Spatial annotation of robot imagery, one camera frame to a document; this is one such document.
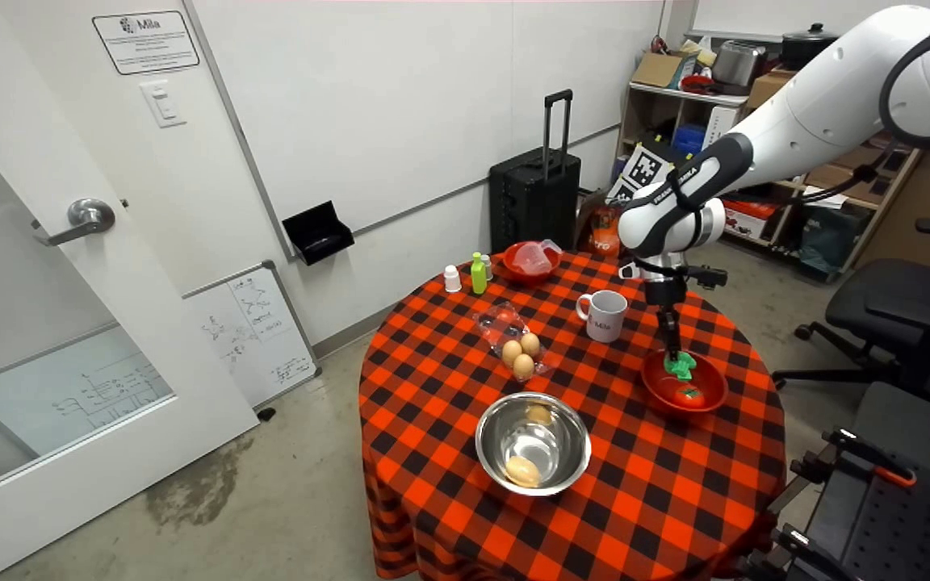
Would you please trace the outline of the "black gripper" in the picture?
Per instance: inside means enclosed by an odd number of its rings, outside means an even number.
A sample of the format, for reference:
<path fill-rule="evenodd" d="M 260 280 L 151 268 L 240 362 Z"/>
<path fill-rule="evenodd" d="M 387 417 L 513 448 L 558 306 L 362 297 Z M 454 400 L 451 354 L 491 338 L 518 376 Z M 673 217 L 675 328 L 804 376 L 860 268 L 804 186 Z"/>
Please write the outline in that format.
<path fill-rule="evenodd" d="M 687 297 L 687 283 L 700 283 L 700 287 L 725 287 L 726 283 L 725 268 L 687 266 L 677 256 L 656 256 L 656 257 L 628 256 L 618 266 L 618 278 L 619 280 L 638 280 L 647 287 L 647 299 L 651 306 L 659 306 L 656 309 L 656 338 L 673 362 L 677 362 L 677 354 L 683 354 L 683 324 L 677 324 L 675 306 Z"/>

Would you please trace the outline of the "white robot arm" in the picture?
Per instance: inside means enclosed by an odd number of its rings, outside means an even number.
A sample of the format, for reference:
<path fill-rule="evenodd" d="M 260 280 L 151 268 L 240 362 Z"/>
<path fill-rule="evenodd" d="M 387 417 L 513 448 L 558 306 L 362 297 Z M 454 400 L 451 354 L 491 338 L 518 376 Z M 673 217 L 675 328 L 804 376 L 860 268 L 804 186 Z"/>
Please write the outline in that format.
<path fill-rule="evenodd" d="M 725 235 L 719 196 L 820 167 L 877 133 L 930 151 L 930 5 L 867 16 L 690 158 L 633 150 L 606 201 L 619 211 L 622 266 L 659 306 L 668 359 L 683 359 L 675 306 L 690 278 L 683 256 Z"/>

